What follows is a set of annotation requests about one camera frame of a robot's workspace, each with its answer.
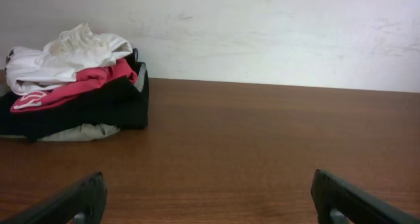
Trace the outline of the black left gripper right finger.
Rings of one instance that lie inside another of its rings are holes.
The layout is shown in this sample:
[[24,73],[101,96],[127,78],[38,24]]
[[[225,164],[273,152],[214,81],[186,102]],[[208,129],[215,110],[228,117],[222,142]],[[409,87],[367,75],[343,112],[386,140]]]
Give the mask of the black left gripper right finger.
[[324,169],[315,171],[310,193],[319,224],[419,224],[418,218]]

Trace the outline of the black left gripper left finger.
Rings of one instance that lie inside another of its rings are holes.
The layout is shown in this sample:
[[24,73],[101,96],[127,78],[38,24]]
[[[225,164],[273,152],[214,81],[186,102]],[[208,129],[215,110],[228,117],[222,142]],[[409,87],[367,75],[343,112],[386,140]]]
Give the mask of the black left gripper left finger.
[[106,207],[107,189],[100,171],[62,189],[1,224],[99,224]]

